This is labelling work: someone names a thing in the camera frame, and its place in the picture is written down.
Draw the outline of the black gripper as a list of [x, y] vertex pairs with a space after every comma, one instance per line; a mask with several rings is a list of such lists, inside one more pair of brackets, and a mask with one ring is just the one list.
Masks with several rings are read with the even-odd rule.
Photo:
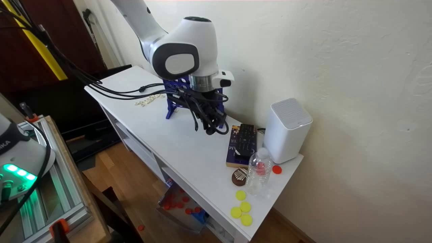
[[199, 129], [199, 124], [203, 124], [205, 130], [228, 129], [224, 110], [227, 99], [228, 97], [220, 89], [211, 91], [189, 90], [188, 107], [195, 120], [195, 129]]

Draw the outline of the white robot base green light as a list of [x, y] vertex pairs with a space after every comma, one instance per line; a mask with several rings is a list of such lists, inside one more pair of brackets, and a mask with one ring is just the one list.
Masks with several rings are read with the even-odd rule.
[[56, 160], [56, 152], [37, 132], [33, 137], [16, 122], [0, 114], [0, 201], [22, 197]]

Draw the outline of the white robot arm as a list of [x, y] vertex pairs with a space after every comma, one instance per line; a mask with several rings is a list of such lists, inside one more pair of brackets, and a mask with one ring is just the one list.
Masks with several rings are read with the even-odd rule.
[[234, 75], [218, 66], [218, 41], [214, 22], [203, 16], [185, 16], [170, 32], [154, 18], [143, 0], [111, 0], [135, 32], [145, 59], [164, 79], [168, 114], [177, 106], [188, 107], [195, 129], [203, 124], [208, 134], [226, 134], [223, 89]]

